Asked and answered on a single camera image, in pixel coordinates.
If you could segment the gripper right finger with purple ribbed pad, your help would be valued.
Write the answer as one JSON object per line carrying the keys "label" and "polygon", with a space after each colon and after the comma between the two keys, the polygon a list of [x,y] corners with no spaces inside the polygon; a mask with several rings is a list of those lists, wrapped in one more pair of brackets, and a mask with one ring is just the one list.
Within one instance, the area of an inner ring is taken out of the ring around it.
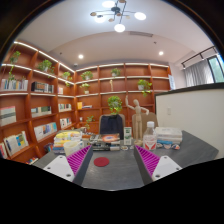
{"label": "gripper right finger with purple ribbed pad", "polygon": [[134,156],[145,185],[181,170],[169,156],[157,156],[140,146],[135,146]]}

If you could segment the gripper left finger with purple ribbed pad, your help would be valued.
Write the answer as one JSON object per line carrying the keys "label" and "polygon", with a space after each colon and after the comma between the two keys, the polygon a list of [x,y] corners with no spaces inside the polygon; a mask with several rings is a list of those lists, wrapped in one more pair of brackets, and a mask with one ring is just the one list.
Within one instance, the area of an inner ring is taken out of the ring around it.
{"label": "gripper left finger with purple ribbed pad", "polygon": [[59,155],[44,170],[81,186],[92,155],[92,146],[88,145],[69,156]]}

